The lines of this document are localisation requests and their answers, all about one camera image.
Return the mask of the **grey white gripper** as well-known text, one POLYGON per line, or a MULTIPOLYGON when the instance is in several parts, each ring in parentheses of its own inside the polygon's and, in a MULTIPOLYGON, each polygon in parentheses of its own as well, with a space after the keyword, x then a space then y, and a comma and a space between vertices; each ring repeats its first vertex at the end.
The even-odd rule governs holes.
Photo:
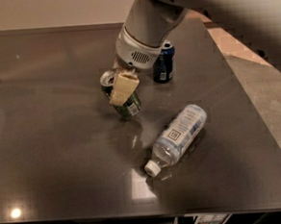
MULTIPOLYGON (((122 27, 115 43, 115 50, 118 59, 125 66, 136 69, 149 69, 160 55, 160 47, 150 47, 137 41, 127 32, 126 27, 122 27)), ((136 69, 116 68, 113 90, 111 91, 110 103, 122 106, 134 93, 140 80, 136 74, 136 69)))

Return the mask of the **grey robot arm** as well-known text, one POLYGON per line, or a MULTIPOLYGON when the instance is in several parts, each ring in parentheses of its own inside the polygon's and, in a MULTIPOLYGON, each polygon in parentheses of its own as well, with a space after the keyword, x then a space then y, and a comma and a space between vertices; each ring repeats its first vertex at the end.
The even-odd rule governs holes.
POLYGON ((123 68, 151 68, 169 33, 192 10, 208 12, 281 72, 281 0, 135 0, 117 36, 115 61, 123 68))

